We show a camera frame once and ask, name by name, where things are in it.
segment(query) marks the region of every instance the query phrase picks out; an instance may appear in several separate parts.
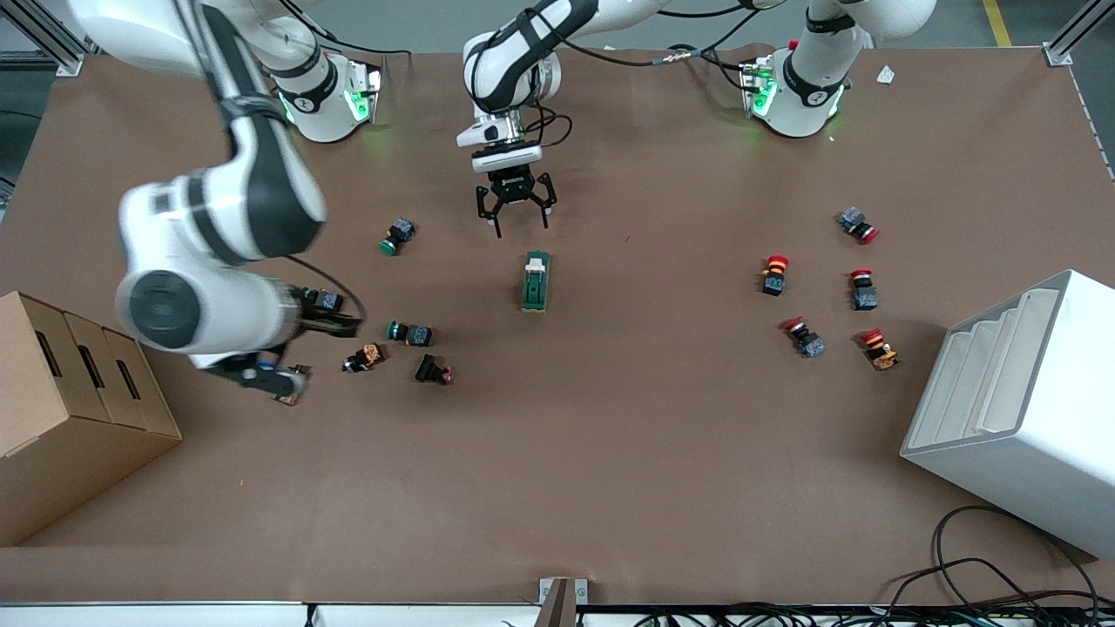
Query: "gray floor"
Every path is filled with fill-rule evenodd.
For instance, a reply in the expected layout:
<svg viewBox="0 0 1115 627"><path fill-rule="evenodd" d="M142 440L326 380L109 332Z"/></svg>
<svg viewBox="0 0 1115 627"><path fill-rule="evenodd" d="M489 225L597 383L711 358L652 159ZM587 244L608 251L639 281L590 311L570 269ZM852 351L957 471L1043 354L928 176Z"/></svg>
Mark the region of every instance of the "gray floor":
<svg viewBox="0 0 1115 627"><path fill-rule="evenodd" d="M1084 0L998 0L1016 46L1038 45L1076 12ZM417 52L456 52L472 36L492 30L525 6L523 0L332 0L314 7L310 15L339 38L376 48L409 48ZM730 6L730 0L675 0L671 10L699 11ZM752 41L783 45L802 30L804 0L792 0L753 20L723 46L733 48ZM740 13L715 19L686 20L656 16L619 32L586 37L585 46L662 49L672 44L704 45L718 39ZM0 49L23 49L10 25L0 23ZM903 48L953 48L995 46L995 37L981 0L938 0L933 17L913 37L882 46ZM1073 52L1074 71L1101 139L1115 144L1115 20L1093 32ZM958 85L967 77L956 68ZM41 71L0 71L0 109L38 115L42 113L54 76ZM462 105L462 115L467 106ZM0 114L0 175L16 181L35 136L33 118Z"/></svg>

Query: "cardboard box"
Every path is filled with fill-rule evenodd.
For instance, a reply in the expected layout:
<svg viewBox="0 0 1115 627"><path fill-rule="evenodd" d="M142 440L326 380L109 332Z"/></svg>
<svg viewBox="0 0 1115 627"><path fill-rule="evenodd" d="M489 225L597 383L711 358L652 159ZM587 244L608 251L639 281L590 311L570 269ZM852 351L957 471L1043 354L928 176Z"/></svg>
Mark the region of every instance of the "cardboard box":
<svg viewBox="0 0 1115 627"><path fill-rule="evenodd" d="M181 441L135 340L19 292L0 298L0 546Z"/></svg>

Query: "white container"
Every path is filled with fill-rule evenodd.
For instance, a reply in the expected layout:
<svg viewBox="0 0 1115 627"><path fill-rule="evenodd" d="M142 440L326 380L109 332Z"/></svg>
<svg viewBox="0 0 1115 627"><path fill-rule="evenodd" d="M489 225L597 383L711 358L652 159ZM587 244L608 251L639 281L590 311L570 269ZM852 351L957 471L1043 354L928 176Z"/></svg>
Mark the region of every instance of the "white container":
<svg viewBox="0 0 1115 627"><path fill-rule="evenodd" d="M1115 559L1115 290L1066 270L952 327L901 455Z"/></svg>

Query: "brown table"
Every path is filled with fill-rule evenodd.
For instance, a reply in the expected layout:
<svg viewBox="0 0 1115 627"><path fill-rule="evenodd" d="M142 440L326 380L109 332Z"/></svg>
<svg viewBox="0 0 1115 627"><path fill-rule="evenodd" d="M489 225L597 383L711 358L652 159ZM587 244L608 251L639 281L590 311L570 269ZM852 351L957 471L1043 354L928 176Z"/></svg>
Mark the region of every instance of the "brown table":
<svg viewBox="0 0 1115 627"><path fill-rule="evenodd" d="M1115 283L1115 193L1068 70L1037 49L866 51L842 113L791 141L705 64L563 62L552 105L576 127L542 163L549 231L518 206L502 240L476 218L456 56L394 62L381 126L300 143L330 205L306 259L363 298L362 339L434 327L454 386L410 380L421 351L397 345L342 375L361 343L310 337L291 363L318 376L287 408L152 353L185 442L0 551L0 596L511 601L559 573L607 602L879 601L929 566L939 517L976 501L898 456L943 329L1065 268ZM0 292L115 324L119 196L223 158L201 83L87 60L56 83L0 225ZM834 224L852 204L882 231L870 247ZM389 259L376 242L400 214L419 233ZM543 316L517 307L539 248ZM778 299L755 289L772 253L791 259ZM847 305L863 266L875 312ZM798 315L822 358L778 329ZM874 326L900 368L852 341ZM1080 586L1004 521L949 533L949 556L1027 588ZM1115 591L1115 565L1089 570ZM927 581L906 599L948 597Z"/></svg>

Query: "yellow floor line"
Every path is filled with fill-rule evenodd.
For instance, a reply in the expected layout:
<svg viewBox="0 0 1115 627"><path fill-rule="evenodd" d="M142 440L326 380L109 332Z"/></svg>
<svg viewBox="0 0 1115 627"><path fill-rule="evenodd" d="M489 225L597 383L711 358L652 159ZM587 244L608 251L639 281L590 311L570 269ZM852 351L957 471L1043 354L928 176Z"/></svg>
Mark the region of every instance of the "yellow floor line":
<svg viewBox="0 0 1115 627"><path fill-rule="evenodd" d="M991 22L991 32L995 35L995 45L1000 48L1009 48L1010 35L1007 33L1007 23L1002 21L1002 11L999 10L997 0L983 0L983 10L987 12L987 20Z"/></svg>

